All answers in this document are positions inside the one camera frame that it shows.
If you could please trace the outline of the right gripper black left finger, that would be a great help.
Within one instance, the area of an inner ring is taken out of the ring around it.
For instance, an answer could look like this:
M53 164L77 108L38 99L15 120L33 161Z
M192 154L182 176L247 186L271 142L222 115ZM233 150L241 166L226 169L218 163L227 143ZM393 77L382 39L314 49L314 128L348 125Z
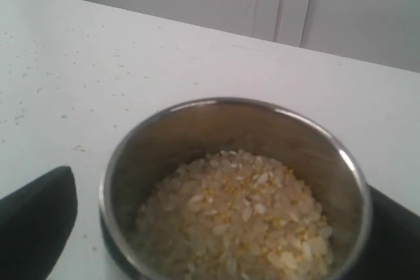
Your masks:
M77 218L70 167L57 167L1 199L1 278L46 279Z

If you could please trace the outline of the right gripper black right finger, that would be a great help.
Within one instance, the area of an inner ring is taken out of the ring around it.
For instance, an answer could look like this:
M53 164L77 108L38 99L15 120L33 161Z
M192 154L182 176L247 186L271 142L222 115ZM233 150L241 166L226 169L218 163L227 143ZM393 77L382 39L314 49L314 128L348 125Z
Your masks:
M419 216L375 188L371 212L354 184L334 188L334 278L418 279Z

